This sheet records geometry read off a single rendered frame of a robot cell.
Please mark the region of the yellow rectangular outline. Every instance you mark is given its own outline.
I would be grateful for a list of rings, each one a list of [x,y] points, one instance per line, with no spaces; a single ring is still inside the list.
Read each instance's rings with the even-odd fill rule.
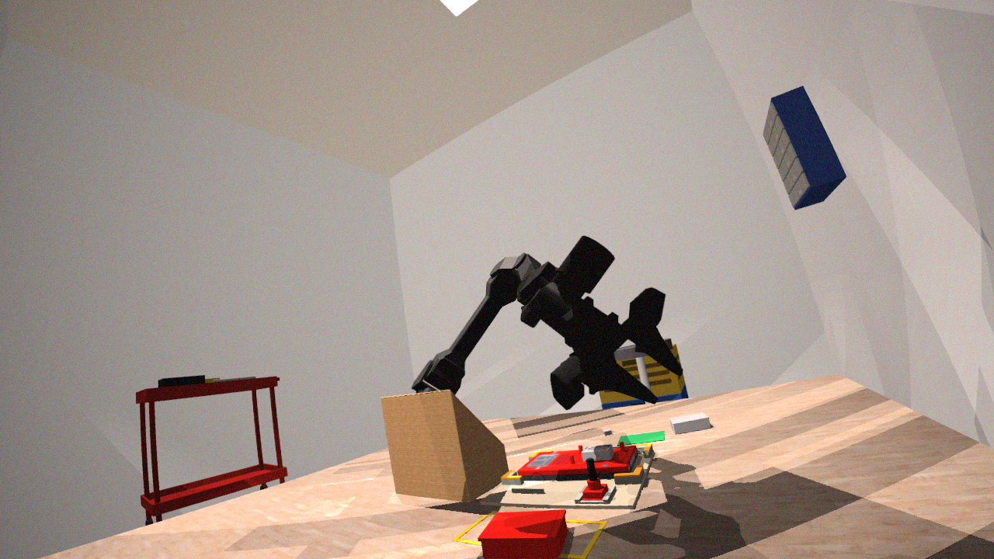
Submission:
[[[453,538],[452,540],[457,541],[457,542],[461,542],[461,543],[469,543],[469,544],[472,544],[472,545],[480,545],[481,546],[481,543],[479,543],[479,542],[475,542],[475,541],[471,541],[471,540],[467,540],[467,539],[459,539],[459,538],[461,538],[461,536],[463,536],[463,534],[465,534],[466,532],[468,532],[470,529],[472,529],[473,527],[475,527],[475,525],[477,523],[481,523],[481,521],[486,516],[495,516],[495,514],[494,513],[486,513],[485,516],[482,516],[481,518],[479,518],[479,520],[477,520],[476,523],[470,525],[465,531],[461,532],[461,534],[459,534],[457,537]],[[589,523],[589,524],[593,524],[594,523],[594,524],[600,524],[599,529],[596,531],[596,533],[594,533],[594,537],[592,538],[592,542],[590,542],[590,544],[587,545],[587,548],[585,549],[585,552],[583,552],[582,555],[560,554],[560,557],[568,557],[568,558],[571,558],[571,559],[572,558],[575,558],[575,559],[586,559],[587,555],[589,555],[589,552],[590,552],[590,550],[592,550],[592,548],[593,548],[594,544],[596,543],[597,539],[599,539],[600,532],[601,532],[601,530],[603,530],[604,525],[606,525],[606,521],[601,521],[601,523],[600,523],[600,521],[587,521],[587,520],[583,520],[582,521],[582,520],[575,520],[575,519],[574,520],[566,519],[565,522],[566,523]]]

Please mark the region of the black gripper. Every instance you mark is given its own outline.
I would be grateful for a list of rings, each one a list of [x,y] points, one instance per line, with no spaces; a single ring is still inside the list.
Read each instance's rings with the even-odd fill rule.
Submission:
[[[593,306],[590,297],[568,302],[556,321],[556,332],[565,344],[581,349],[585,357],[569,355],[564,363],[551,372],[551,393],[569,410],[585,396],[597,391],[617,391],[644,402],[655,404],[657,397],[642,382],[615,363],[610,355],[626,340],[633,341],[634,352],[646,353],[668,371],[681,376],[684,371],[659,334],[656,325],[662,320],[666,294],[645,289],[631,302],[629,318],[618,323],[618,315],[606,315]],[[583,385],[585,384],[585,385]]]

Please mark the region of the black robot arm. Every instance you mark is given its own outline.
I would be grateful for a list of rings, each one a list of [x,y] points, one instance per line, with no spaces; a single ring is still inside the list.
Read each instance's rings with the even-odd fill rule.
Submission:
[[[436,389],[457,395],[468,355],[500,309],[515,300],[524,305],[520,321],[530,327],[543,321],[556,332],[562,309],[568,302],[592,293],[614,259],[610,250],[586,236],[574,245],[560,268],[550,262],[542,265],[525,252],[520,257],[501,259],[490,272],[484,300],[462,332],[450,348],[430,359],[411,389],[416,391],[415,395]]]

